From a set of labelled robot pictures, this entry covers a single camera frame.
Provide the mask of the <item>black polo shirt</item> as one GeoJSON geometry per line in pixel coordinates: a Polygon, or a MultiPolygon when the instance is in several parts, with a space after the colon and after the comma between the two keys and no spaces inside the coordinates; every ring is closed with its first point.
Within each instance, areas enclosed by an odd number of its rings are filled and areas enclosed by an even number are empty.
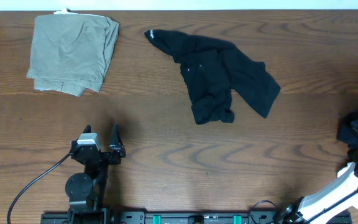
{"type": "Polygon", "coordinates": [[[261,117],[266,118],[281,87],[266,71],[233,43],[174,30],[148,30],[147,40],[180,64],[196,124],[232,123],[235,90],[261,117]]]}

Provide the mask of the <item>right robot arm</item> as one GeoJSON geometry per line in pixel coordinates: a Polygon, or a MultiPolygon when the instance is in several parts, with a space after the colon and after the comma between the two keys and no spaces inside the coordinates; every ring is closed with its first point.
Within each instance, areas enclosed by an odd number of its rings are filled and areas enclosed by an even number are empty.
{"type": "Polygon", "coordinates": [[[358,209],[358,149],[337,179],[319,192],[299,198],[274,223],[327,223],[349,207],[358,209]]]}

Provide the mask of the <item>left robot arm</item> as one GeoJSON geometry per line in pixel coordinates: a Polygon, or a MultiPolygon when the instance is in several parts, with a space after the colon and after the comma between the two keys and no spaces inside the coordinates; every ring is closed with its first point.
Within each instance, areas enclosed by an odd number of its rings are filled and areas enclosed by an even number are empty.
{"type": "Polygon", "coordinates": [[[107,152],[101,150],[98,135],[91,132],[91,126],[85,127],[80,136],[71,142],[69,155],[85,169],[72,175],[65,184],[69,197],[66,223],[119,223],[119,215],[103,205],[109,166],[121,164],[121,159],[126,156],[116,124],[109,147],[107,152]]]}

